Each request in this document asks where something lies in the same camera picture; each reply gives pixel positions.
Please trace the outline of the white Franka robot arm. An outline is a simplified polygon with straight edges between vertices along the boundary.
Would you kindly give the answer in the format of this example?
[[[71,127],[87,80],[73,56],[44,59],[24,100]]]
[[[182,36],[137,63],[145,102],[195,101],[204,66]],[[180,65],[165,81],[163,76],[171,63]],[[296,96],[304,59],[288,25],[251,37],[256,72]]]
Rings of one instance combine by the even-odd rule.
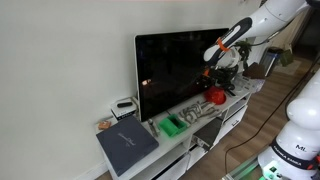
[[[228,67],[237,41],[271,36],[303,10],[318,6],[319,0],[267,0],[219,37],[205,51],[203,59],[210,67]],[[265,180],[320,180],[320,72],[288,105],[286,114],[289,121],[258,155],[262,176]]]

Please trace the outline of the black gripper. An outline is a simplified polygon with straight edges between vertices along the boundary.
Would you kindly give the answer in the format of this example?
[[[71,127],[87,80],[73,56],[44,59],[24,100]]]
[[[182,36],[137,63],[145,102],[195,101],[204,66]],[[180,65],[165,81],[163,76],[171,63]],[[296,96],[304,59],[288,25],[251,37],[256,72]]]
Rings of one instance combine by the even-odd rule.
[[[206,68],[203,75],[208,77],[216,87],[220,87],[224,90],[234,90],[235,85],[231,83],[231,80],[236,76],[237,72],[238,66],[219,69]]]

